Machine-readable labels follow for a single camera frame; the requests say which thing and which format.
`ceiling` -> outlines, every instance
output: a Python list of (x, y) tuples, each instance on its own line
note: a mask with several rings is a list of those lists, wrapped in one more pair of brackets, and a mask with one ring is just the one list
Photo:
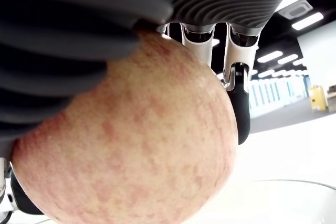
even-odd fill
[[(302, 58), (302, 53), (297, 41), (297, 37), (307, 33), (317, 27), (323, 26), (329, 22), (336, 20), (336, 1), (335, 0), (307, 0), (312, 5), (313, 10), (301, 16), (297, 19), (288, 20), (282, 17), (280, 14), (275, 13), (268, 24), (265, 26), (261, 33), (259, 41), (259, 49), (256, 53), (256, 59), (267, 55), (276, 50), (283, 52), (283, 57), (292, 54), (297, 54), (299, 59)], [(324, 19), (307, 27), (303, 30), (297, 31), (292, 28), (292, 24), (300, 21), (316, 12), (323, 14)], [(178, 41), (182, 41), (181, 28), (179, 24), (171, 24), (171, 37)], [(213, 49), (212, 69), (216, 73), (223, 71), (224, 65), (224, 53), (225, 53), (225, 41), (226, 41), (226, 24), (217, 24), (215, 30), (215, 38), (220, 40), (220, 43)], [(266, 63), (259, 63), (255, 61), (254, 69), (259, 73), (267, 71), (269, 69), (279, 70), (305, 70), (303, 65), (294, 66), (292, 62), (284, 65), (279, 65), (277, 60), (272, 60)], [(254, 75), (253, 79), (258, 79), (258, 75)]]

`robotic hand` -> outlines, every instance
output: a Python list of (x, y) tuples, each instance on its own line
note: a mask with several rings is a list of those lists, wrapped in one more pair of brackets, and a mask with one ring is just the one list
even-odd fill
[[(209, 65), (215, 25), (227, 23), (224, 82), (243, 143), (258, 39), (281, 1), (0, 0), (0, 167), (15, 139), (99, 83), (107, 60), (136, 50), (139, 20), (181, 23), (184, 45)], [(0, 176), (0, 195), (4, 186)]]

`floor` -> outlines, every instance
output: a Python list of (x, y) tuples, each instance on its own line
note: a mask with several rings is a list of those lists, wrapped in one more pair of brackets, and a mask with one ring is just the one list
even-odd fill
[(334, 113), (335, 112), (329, 113), (328, 111), (313, 113), (310, 106), (310, 100), (304, 99), (269, 114), (252, 119), (250, 132), (257, 133), (278, 129), (281, 127), (315, 120)]
[[(297, 104), (296, 108), (299, 109), (307, 108), (303, 103)], [(228, 209), (228, 204), (225, 204), (228, 192), (231, 194), (241, 192), (241, 186), (243, 183), (251, 183), (256, 180), (304, 180), (308, 182), (322, 183), (330, 186), (336, 186), (336, 136), (334, 132), (334, 126), (336, 123), (336, 114), (330, 116), (324, 116), (322, 118), (307, 121), (304, 123), (297, 123), (298, 120), (293, 119), (293, 115), (297, 114), (297, 111), (293, 111), (294, 107), (284, 108), (282, 111), (278, 111), (275, 115), (284, 116), (286, 118), (278, 118), (273, 121), (282, 121), (280, 125), (281, 128), (263, 131), (255, 134), (251, 134), (248, 140), (238, 148), (237, 160), (234, 168), (234, 172), (227, 183), (226, 187), (210, 201), (199, 213), (197, 213), (193, 218), (191, 218), (186, 224), (219, 224), (219, 223), (232, 223), (232, 224), (246, 224), (246, 223), (258, 223), (258, 224), (278, 224), (278, 223), (290, 223), (290, 224), (334, 224), (336, 223), (334, 211), (329, 211), (322, 209), (322, 215), (329, 214), (333, 221), (327, 221), (326, 218), (319, 219), (307, 219), (312, 212), (315, 214), (320, 214), (319, 209), (315, 211), (307, 210), (303, 206), (302, 202), (315, 202), (311, 198), (311, 190), (305, 194), (300, 194), (301, 198), (293, 200), (293, 196), (298, 196), (296, 193), (286, 194), (286, 200), (290, 203), (296, 202), (296, 207), (288, 209), (288, 214), (295, 214), (296, 219), (286, 219), (289, 217), (286, 213), (278, 213), (277, 210), (283, 210), (282, 205), (280, 208), (273, 209), (275, 212), (270, 214), (273, 216), (268, 216), (273, 218), (274, 216), (281, 216), (281, 222), (275, 222), (275, 220), (270, 221), (267, 219), (261, 221), (261, 217), (257, 216), (258, 221), (256, 222), (245, 222), (240, 219), (242, 216), (248, 216), (247, 214), (253, 214), (257, 211), (256, 208), (249, 207), (245, 209), (240, 209), (239, 213), (233, 214), (234, 209)], [(311, 116), (308, 111), (304, 110), (306, 117)], [(294, 122), (294, 125), (283, 127), (285, 123)], [(274, 126), (274, 123), (267, 123), (267, 125)], [(254, 189), (246, 192), (246, 195), (253, 195)], [(280, 197), (281, 195), (273, 194), (275, 189), (270, 190), (271, 198)], [(264, 196), (269, 196), (267, 191), (264, 191)], [(257, 199), (257, 196), (251, 196), (252, 199)], [(316, 204), (318, 206), (333, 207), (332, 204), (321, 202)], [(55, 224), (51, 221), (46, 221), (47, 217), (40, 216), (27, 217), (20, 212), (16, 212), (8, 224)]]

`rubber grip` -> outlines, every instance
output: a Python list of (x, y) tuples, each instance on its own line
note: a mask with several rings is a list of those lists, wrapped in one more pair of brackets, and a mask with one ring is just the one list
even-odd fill
[(250, 133), (249, 94), (245, 92), (243, 83), (237, 83), (234, 90), (228, 91), (227, 94), (235, 111), (240, 145), (246, 141)]
[(29, 215), (43, 215), (23, 191), (13, 171), (11, 172), (11, 187), (18, 209)]

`apple skin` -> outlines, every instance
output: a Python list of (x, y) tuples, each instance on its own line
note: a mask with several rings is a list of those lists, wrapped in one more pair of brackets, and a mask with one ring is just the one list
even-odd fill
[(140, 32), (131, 57), (16, 142), (30, 199), (61, 224), (179, 224), (227, 181), (238, 143), (230, 100), (187, 48)]

